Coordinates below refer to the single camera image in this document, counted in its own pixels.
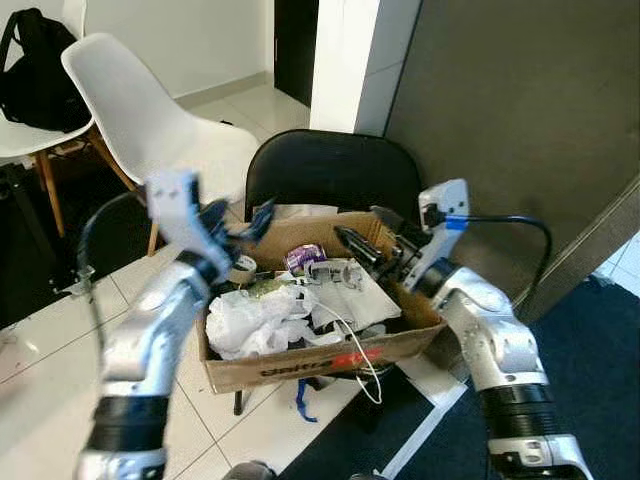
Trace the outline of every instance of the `black backpack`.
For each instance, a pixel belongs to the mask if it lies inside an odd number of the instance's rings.
[[[11,40],[24,56],[5,72]],[[0,108],[7,120],[65,133],[89,122],[91,114],[60,61],[73,42],[62,23],[37,8],[11,14],[0,42]]]

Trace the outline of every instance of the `black cable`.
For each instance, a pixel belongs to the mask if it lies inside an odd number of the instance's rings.
[[[549,266],[551,251],[553,250],[553,236],[551,234],[551,230],[549,230],[549,227],[547,227],[547,225],[542,220],[522,215],[447,215],[447,220],[466,221],[473,223],[522,223],[525,225],[536,227],[544,234],[544,252],[542,254],[542,257],[540,258],[540,261],[538,262],[538,268],[536,269],[533,280],[531,281],[531,286],[529,287],[527,294],[525,295],[522,303],[519,306],[519,313],[522,314],[526,306],[533,298],[536,289],[538,288],[538,284],[540,283],[540,280],[542,280],[542,275],[544,275],[545,270]]]
[[[91,233],[93,232],[93,228],[96,224],[98,218],[106,212],[108,209],[113,207],[115,204],[121,202],[125,198],[129,198],[134,196],[134,192],[125,192],[117,197],[112,198],[108,202],[104,203],[97,211],[94,213],[91,218],[87,221],[82,229],[82,234],[80,235],[80,241],[78,242],[78,253],[77,253],[77,263],[78,263],[78,276],[80,278],[80,282],[84,289],[84,292],[87,294],[89,300],[89,308],[91,309],[91,320],[93,321],[93,326],[96,331],[96,336],[98,339],[98,352],[99,358],[102,359],[102,351],[104,350],[104,332],[102,331],[102,322],[100,321],[100,311],[98,310],[98,304],[96,303],[95,296],[93,294],[93,283],[91,282],[91,272],[89,271],[89,239],[91,238]]]

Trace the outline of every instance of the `white floor tape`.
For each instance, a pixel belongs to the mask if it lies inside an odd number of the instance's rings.
[[[398,366],[407,374],[413,386],[434,405],[434,408],[382,471],[381,475],[388,480],[396,478],[400,470],[411,460],[446,413],[467,390],[465,384],[458,382],[448,372],[438,369],[424,357],[400,362]]]

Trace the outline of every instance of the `door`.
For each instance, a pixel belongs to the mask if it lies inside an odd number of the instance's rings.
[[[275,0],[275,87],[311,106],[318,0]]]

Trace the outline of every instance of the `cardboard box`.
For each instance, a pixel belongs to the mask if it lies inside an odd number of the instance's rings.
[[[307,244],[322,245],[327,256],[350,257],[336,238],[334,225],[351,227],[364,235],[386,255],[393,246],[390,232],[370,213],[343,213],[326,217],[298,217],[274,222],[260,245],[248,251],[262,270],[280,270],[283,258],[293,248]],[[428,300],[395,289],[403,316],[413,328],[402,333],[382,335],[361,341],[374,364],[396,362],[423,351],[444,328],[444,321],[431,309]],[[353,342],[323,347],[290,350],[240,360],[214,360],[205,333],[205,319],[196,323],[200,360],[216,393],[242,390],[283,379],[313,377],[353,370],[366,365]]]

